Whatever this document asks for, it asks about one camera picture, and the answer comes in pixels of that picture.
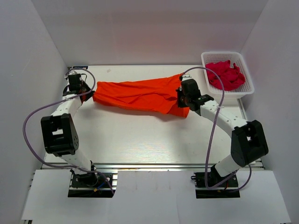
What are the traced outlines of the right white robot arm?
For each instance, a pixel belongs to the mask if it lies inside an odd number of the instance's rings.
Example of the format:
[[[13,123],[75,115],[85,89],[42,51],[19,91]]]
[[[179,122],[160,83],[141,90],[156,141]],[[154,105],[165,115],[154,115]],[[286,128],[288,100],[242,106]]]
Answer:
[[[214,185],[222,186],[231,173],[269,153],[263,126],[259,121],[247,121],[221,108],[214,98],[200,93],[194,79],[183,77],[177,94],[178,107],[188,107],[212,121],[213,130],[218,126],[231,138],[230,154],[212,166],[207,174]]]

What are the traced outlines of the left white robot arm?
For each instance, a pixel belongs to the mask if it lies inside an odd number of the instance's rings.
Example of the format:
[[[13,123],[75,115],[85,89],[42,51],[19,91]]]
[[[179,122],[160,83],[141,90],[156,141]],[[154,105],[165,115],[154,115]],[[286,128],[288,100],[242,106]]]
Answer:
[[[79,149],[79,138],[73,121],[77,110],[94,93],[82,76],[76,72],[67,76],[63,102],[58,104],[50,116],[42,117],[41,128],[46,152],[63,159],[74,168],[87,170],[82,179],[88,186],[94,186],[98,183],[99,175],[92,171],[91,160]]]

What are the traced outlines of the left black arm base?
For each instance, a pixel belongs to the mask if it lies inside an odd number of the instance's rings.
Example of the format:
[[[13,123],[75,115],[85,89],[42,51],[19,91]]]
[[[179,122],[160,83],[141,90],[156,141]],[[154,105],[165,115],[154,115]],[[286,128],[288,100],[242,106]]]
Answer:
[[[76,174],[71,170],[71,187],[73,188],[110,188],[108,183],[112,184],[112,173],[106,173],[104,178],[98,173]]]

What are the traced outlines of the orange t shirt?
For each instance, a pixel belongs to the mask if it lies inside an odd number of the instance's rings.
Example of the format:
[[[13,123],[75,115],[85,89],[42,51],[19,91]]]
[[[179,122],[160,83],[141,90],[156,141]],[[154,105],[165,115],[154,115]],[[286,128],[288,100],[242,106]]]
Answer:
[[[126,110],[159,112],[186,118],[189,108],[177,104],[180,74],[157,79],[126,82],[98,82],[96,103]]]

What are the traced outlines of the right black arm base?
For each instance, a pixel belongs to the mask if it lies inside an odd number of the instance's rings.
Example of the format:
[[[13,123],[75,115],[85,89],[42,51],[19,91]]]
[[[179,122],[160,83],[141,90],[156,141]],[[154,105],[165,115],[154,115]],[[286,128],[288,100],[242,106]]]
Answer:
[[[205,178],[205,172],[196,172],[191,176],[191,180],[194,181],[195,186],[199,189],[207,189],[206,186],[212,189],[236,189],[239,187],[239,183],[234,175],[229,174],[225,177],[221,177],[215,170],[207,172],[207,178]]]

